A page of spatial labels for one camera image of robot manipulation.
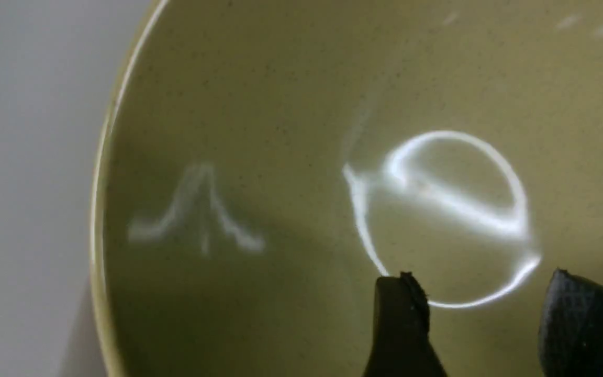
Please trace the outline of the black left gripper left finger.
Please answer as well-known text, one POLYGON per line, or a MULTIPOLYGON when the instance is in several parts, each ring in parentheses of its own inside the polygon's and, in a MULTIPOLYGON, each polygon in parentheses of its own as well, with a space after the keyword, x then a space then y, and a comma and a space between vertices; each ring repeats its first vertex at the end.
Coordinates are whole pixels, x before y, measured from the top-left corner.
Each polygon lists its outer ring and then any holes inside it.
POLYGON ((429 340, 427 298, 411 272, 376 279, 372 344, 362 375, 447 375, 429 340))

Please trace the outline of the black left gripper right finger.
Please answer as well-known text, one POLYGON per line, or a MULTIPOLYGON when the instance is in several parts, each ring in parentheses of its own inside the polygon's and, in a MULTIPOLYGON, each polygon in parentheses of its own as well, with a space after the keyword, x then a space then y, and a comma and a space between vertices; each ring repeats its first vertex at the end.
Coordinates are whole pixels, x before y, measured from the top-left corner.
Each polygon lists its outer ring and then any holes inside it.
POLYGON ((560 268, 553 272, 538 355, 546 376, 603 376, 603 285, 560 268))

